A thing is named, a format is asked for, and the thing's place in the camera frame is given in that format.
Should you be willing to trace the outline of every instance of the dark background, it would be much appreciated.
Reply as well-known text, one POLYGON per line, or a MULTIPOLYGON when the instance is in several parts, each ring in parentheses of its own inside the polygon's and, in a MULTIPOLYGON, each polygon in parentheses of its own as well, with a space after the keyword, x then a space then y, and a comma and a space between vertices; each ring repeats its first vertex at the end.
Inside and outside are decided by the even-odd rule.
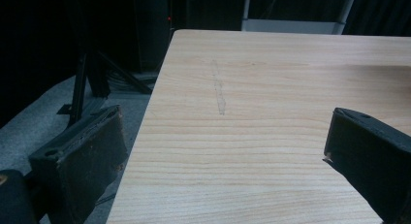
MULTIPOLYGON (((355 0, 343 34, 411 36, 408 2, 355 0)), ((256 16, 265 3, 253 4, 256 16)), ((81 0, 81 4, 96 47, 121 67, 146 73, 159 69, 176 29, 240 30, 244 0, 81 0)), ((283 8, 311 10, 311 15, 304 12, 306 19, 329 20, 337 5, 325 9, 302 0, 283 8)), ((53 85, 73 76, 79 54, 64 0, 0 0, 0 11, 2 127, 53 85)))

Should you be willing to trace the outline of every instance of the wooden table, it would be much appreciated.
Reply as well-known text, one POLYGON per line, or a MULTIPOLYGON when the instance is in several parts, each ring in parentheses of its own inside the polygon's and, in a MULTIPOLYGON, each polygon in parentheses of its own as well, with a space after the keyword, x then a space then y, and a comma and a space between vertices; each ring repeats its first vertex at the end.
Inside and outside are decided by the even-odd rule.
POLYGON ((411 134, 411 39, 180 30, 109 223, 380 223, 324 163, 335 107, 411 134))

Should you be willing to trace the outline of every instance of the table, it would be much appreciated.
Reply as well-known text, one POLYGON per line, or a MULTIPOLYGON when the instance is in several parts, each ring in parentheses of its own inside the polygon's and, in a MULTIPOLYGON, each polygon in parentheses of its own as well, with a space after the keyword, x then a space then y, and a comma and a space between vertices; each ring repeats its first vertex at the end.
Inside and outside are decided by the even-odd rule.
POLYGON ((175 32, 109 223, 380 223, 324 163, 335 107, 411 134, 411 39, 175 32))

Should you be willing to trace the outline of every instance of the gray carpet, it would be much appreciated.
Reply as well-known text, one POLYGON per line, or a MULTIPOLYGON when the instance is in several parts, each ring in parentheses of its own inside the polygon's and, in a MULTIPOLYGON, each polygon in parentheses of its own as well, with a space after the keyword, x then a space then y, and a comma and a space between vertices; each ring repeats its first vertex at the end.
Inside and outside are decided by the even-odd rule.
MULTIPOLYGON (((24 175, 31 171, 28 156, 63 132, 68 124, 68 115, 56 113, 64 104, 71 103, 74 83, 75 78, 70 78, 57 84, 0 129, 0 170, 16 169, 24 175)), ((87 86, 84 104, 89 97, 91 91, 87 86)), ((111 94, 102 106, 120 106, 124 141, 129 151, 136 139, 149 98, 149 95, 111 87, 111 94)), ((106 189, 102 198, 116 192, 121 176, 106 189)), ((113 199, 95 207, 86 223, 106 223, 112 202, 113 199)), ((48 223, 47 217, 41 223, 48 223)))

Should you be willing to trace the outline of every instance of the carpeted floor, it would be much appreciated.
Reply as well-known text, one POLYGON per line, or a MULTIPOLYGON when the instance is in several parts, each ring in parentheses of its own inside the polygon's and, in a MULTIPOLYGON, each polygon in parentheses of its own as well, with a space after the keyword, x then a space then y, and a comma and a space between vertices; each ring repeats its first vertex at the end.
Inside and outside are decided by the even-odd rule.
MULTIPOLYGON (((72 101, 75 78, 65 80, 47 91, 37 101, 0 129, 0 170, 16 169, 24 175, 31 171, 28 156, 61 132, 68 124, 68 115, 56 114, 72 101)), ((88 86, 86 98, 91 97, 88 86)), ((122 111, 124 141, 130 151, 136 139, 150 96, 136 91, 121 91, 111 87, 103 107, 119 105, 122 111)), ((102 198, 115 194, 121 175, 111 184, 102 198)), ((95 207, 86 223, 106 223, 113 199, 95 207)), ((48 223, 47 217, 41 223, 48 223)))

